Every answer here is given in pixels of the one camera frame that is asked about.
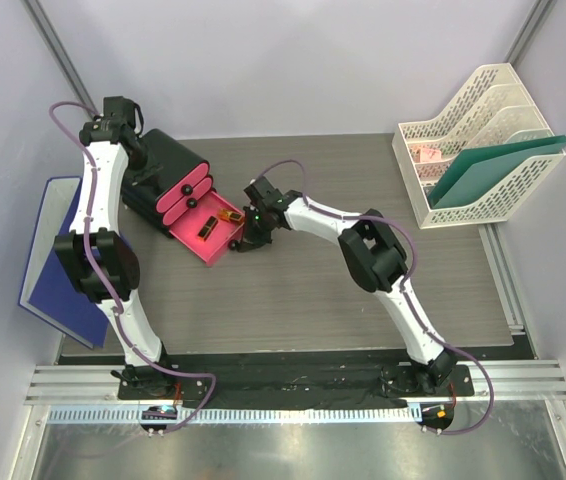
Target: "orange object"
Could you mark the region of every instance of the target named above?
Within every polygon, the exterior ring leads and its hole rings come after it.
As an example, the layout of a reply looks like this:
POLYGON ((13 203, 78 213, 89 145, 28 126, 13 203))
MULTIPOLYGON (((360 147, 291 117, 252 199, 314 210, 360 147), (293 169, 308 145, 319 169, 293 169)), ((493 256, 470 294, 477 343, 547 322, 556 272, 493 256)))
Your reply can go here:
POLYGON ((176 404, 181 400, 181 382, 176 384, 176 394, 174 395, 174 402, 172 402, 172 406, 176 408, 176 404))
POLYGON ((244 215, 226 208, 219 210, 218 217, 223 221, 234 223, 236 225, 243 225, 243 222, 245 221, 244 215))

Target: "gray table surface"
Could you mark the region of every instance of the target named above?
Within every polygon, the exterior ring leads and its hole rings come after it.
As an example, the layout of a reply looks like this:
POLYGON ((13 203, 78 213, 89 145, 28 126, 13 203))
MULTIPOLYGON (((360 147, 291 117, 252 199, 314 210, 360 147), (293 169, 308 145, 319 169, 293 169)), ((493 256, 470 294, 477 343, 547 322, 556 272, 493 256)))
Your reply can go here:
MULTIPOLYGON (((243 188, 271 163, 302 160, 310 196, 349 211, 376 208, 415 238, 414 287, 446 340, 512 343, 476 226, 419 230, 389 135, 190 140, 208 159, 218 192, 237 207, 243 188)), ((268 174, 283 192, 301 189, 294 165, 268 174)), ((260 250, 229 253, 212 268, 176 240, 121 209, 121 233, 141 263, 141 301, 170 353, 401 348, 381 304, 351 280, 340 249, 309 234, 277 231, 260 250)), ((112 329, 102 349, 66 339, 64 355, 120 353, 112 329)))

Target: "small item in drawer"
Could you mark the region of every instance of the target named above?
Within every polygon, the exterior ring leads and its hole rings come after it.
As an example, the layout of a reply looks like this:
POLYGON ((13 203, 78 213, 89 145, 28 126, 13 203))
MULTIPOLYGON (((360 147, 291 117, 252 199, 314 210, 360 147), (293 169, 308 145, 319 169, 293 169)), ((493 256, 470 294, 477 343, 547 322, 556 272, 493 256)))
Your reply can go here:
POLYGON ((438 148, 421 147, 416 152, 416 163, 440 162, 443 160, 438 148))
POLYGON ((245 217, 242 214, 228 210, 227 208, 219 210, 218 217, 225 222, 234 223, 235 225, 243 225, 245 221, 245 217))
POLYGON ((203 228, 199 230, 197 237, 199 237, 199 239, 203 241, 207 240, 207 238, 210 236, 210 233, 212 233, 212 230, 214 230, 214 227, 216 227, 217 223, 219 223, 219 221, 216 217, 211 216, 210 218, 208 218, 207 222, 205 222, 205 225, 203 225, 203 228))

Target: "metal floor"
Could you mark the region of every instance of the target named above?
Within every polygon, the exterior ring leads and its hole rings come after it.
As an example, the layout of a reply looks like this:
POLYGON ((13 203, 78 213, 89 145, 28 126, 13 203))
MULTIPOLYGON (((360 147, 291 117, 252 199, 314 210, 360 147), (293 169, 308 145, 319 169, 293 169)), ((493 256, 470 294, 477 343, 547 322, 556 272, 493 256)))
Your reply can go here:
MULTIPOLYGON (((476 226, 419 230, 390 135, 191 140, 211 164, 214 186, 237 207, 249 181, 271 163, 306 165, 309 194, 349 211, 376 208, 403 224, 419 248, 414 277, 425 310, 459 346, 512 343, 476 226)), ((280 190, 301 189, 294 165, 268 174, 280 190)), ((140 294, 150 324, 170 353, 402 348, 381 304, 352 282, 340 250, 285 230, 274 243, 230 253, 213 268, 176 240, 122 210, 122 235, 141 263, 140 294)), ((110 330, 103 349, 68 339, 64 355, 120 353, 110 330)))
MULTIPOLYGON (((452 428, 476 422, 484 409, 459 404, 452 428)), ((140 431, 133 424, 48 425, 33 478, 566 480, 542 401, 497 402, 482 428, 444 438, 414 423, 201 425, 130 439, 140 431)))

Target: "white ruler strip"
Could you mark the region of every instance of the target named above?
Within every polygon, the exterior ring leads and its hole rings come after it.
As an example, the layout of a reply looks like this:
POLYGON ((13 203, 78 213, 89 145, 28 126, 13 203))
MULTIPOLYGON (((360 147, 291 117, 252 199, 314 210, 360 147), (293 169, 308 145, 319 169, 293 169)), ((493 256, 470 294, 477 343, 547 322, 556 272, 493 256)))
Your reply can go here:
MULTIPOLYGON (((149 405, 58 405, 53 406, 50 425, 97 425, 140 423, 149 405)), ((179 407, 177 419, 143 420, 143 424, 170 425, 184 419, 193 409, 179 407)), ((311 424, 311 423, 400 423, 421 420, 421 407, 410 403, 407 408, 376 410, 201 410, 192 424, 311 424)))

